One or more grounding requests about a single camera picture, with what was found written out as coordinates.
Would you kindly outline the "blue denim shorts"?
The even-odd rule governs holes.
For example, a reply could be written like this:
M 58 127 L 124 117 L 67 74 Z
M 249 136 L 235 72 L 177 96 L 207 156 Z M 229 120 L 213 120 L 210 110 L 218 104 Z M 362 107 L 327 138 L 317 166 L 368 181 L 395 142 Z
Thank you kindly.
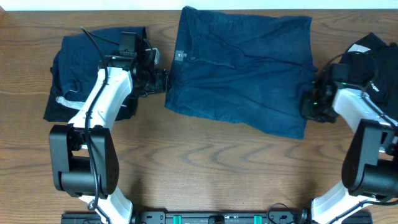
M 316 67 L 310 16 L 182 9 L 165 107 L 303 139 L 302 97 Z

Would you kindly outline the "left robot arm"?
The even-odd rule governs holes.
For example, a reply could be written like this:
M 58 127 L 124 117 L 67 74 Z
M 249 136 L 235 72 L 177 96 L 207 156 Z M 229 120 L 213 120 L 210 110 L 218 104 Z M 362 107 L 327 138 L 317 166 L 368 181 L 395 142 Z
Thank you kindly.
M 118 46 L 112 55 L 100 55 L 96 83 L 79 112 L 49 132 L 55 188 L 85 202 L 88 209 L 64 213 L 62 223 L 141 222 L 118 187 L 119 162 L 111 131 L 125 99 L 165 93 L 169 74 L 155 67 L 159 51 L 147 38 L 122 32 Z

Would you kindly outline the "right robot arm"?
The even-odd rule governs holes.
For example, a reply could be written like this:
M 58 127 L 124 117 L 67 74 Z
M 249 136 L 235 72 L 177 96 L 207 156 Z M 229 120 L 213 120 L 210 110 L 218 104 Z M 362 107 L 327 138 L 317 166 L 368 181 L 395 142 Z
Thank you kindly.
M 397 121 L 370 99 L 363 86 L 349 82 L 349 66 L 328 63 L 303 96 L 301 114 L 319 123 L 342 117 L 354 133 L 346 153 L 341 180 L 310 207 L 296 223 L 343 223 L 370 205 L 397 205 Z

